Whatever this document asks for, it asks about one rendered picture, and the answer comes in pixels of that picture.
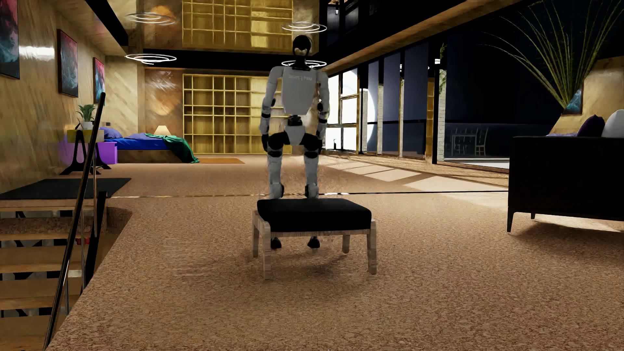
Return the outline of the wooden grid bookshelf upstairs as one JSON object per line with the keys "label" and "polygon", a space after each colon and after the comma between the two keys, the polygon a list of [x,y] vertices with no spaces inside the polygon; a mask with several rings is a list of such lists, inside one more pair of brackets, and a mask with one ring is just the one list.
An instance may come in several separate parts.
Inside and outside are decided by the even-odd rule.
{"label": "wooden grid bookshelf upstairs", "polygon": [[193,49],[289,52],[292,0],[183,0],[182,45]]}

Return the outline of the black sofa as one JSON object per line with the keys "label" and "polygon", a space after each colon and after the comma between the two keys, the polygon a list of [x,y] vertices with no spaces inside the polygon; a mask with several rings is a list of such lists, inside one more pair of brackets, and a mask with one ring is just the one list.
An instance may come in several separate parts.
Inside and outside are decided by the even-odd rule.
{"label": "black sofa", "polygon": [[624,137],[510,143],[507,231],[517,212],[624,222]]}

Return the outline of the robot leg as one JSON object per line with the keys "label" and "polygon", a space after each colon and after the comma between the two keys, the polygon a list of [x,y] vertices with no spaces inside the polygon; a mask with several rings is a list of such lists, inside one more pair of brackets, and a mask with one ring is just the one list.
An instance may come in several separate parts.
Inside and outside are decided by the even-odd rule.
{"label": "robot leg", "polygon": [[290,144],[289,137],[283,131],[271,135],[263,134],[261,141],[268,157],[269,198],[282,198],[284,193],[284,186],[281,183],[283,147]]}
{"label": "robot leg", "polygon": [[308,199],[317,199],[319,196],[318,161],[323,143],[315,134],[305,133],[301,144],[304,146],[303,160],[306,175],[305,196]]}

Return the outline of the outdoor dining table set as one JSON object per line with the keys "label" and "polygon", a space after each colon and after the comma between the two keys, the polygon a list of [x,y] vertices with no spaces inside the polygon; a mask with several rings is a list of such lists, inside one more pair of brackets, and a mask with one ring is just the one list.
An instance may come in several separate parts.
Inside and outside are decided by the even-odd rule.
{"label": "outdoor dining table set", "polygon": [[450,133],[450,156],[459,158],[464,156],[485,157],[488,127],[455,128]]}

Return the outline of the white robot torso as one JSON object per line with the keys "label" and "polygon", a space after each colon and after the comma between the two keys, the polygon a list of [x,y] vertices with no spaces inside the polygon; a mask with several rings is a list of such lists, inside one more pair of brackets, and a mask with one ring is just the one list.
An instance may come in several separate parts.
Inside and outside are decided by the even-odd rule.
{"label": "white robot torso", "polygon": [[282,102],[288,115],[283,131],[288,135],[291,146],[300,146],[306,131],[301,117],[312,107],[315,93],[318,93],[316,69],[305,70],[288,66],[284,68],[282,79]]}

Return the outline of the blue bed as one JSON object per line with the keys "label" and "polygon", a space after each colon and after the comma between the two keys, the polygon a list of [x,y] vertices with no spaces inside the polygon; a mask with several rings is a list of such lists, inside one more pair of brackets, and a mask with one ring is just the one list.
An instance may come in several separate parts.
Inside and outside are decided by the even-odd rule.
{"label": "blue bed", "polygon": [[145,141],[144,132],[131,134],[122,139],[107,140],[117,143],[118,163],[183,163],[169,150],[156,146],[151,149],[154,141]]}

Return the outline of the yellow side table black legs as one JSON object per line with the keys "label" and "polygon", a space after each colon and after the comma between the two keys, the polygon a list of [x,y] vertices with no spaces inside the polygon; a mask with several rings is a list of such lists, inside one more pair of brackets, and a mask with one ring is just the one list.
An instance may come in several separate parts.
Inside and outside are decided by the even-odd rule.
{"label": "yellow side table black legs", "polygon": [[[67,131],[66,141],[61,144],[61,154],[64,154],[64,152],[69,149],[69,146],[73,146],[73,155],[71,162],[67,161],[69,165],[65,168],[65,170],[61,171],[61,176],[69,175],[73,172],[82,172],[84,170],[84,163],[86,161],[86,157],[88,156],[90,147],[89,142],[92,139],[92,132],[93,130],[84,131],[82,129],[72,129]],[[111,151],[113,152],[113,156],[116,155],[115,143],[107,142],[104,139],[104,132],[98,130],[96,146],[92,157],[95,158],[96,168],[109,170],[111,169],[110,165],[105,163],[103,160],[105,151]]]}

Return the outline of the black cushioned wooden chair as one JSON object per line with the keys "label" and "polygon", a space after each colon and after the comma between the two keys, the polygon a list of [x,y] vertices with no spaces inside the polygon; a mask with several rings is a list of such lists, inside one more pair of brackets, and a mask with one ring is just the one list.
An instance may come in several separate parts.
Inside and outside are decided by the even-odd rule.
{"label": "black cushioned wooden chair", "polygon": [[263,199],[252,217],[252,256],[261,257],[263,278],[272,279],[272,239],[281,237],[342,237],[342,252],[353,235],[365,235],[368,272],[378,271],[377,231],[372,212],[342,198]]}

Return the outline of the right robot leg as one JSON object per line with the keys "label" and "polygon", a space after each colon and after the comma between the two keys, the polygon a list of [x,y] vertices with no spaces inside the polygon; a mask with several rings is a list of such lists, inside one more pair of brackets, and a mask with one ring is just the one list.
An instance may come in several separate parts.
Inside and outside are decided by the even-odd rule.
{"label": "right robot leg", "polygon": [[281,183],[283,147],[290,144],[289,137],[283,131],[271,135],[263,134],[261,141],[268,157],[269,198],[282,198],[284,193],[284,186]]}

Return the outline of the green blanket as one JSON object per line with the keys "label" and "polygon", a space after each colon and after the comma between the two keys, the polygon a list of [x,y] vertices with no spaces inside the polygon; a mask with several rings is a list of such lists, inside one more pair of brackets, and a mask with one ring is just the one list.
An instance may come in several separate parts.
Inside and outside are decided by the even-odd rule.
{"label": "green blanket", "polygon": [[183,163],[200,163],[200,160],[194,155],[188,142],[181,137],[173,135],[160,135],[144,133],[145,141],[148,139],[154,141],[149,150],[157,150],[156,146],[164,149],[159,151],[169,150],[174,156],[178,157]]}

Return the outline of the tall spiky green plant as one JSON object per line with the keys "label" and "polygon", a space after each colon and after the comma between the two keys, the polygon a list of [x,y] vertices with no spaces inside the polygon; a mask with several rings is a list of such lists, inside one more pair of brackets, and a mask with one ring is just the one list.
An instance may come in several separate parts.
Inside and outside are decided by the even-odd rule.
{"label": "tall spiky green plant", "polygon": [[518,62],[566,112],[624,23],[624,0],[527,1],[515,17],[500,17],[501,34],[484,32],[486,45]]}

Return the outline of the small framed blue picture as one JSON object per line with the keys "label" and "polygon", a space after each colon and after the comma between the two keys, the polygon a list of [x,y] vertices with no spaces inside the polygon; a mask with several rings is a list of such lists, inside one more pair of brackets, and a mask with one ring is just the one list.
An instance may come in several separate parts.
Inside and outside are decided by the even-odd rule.
{"label": "small framed blue picture", "polygon": [[583,87],[579,88],[573,95],[571,101],[564,109],[562,115],[579,115],[582,114],[583,106]]}

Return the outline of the medium abstract wall painting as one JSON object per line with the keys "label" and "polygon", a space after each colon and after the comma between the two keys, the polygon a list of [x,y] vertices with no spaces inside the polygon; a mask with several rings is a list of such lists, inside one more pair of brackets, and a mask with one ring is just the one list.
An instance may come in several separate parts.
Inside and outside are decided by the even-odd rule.
{"label": "medium abstract wall painting", "polygon": [[79,58],[77,42],[62,29],[57,29],[58,91],[61,94],[79,97]]}

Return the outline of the tall wooden grid bookshelf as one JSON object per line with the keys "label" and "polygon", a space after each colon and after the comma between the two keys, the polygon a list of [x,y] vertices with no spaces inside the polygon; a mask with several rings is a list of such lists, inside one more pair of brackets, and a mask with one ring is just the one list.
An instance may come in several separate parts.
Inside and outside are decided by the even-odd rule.
{"label": "tall wooden grid bookshelf", "polygon": [[196,155],[265,154],[259,125],[268,77],[183,75],[183,138]]}

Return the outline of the white sofa pillow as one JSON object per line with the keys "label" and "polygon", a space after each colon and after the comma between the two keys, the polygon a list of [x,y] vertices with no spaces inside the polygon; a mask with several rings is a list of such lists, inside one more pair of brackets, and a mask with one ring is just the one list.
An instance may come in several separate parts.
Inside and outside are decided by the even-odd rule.
{"label": "white sofa pillow", "polygon": [[606,120],[601,137],[624,138],[624,109],[616,110]]}

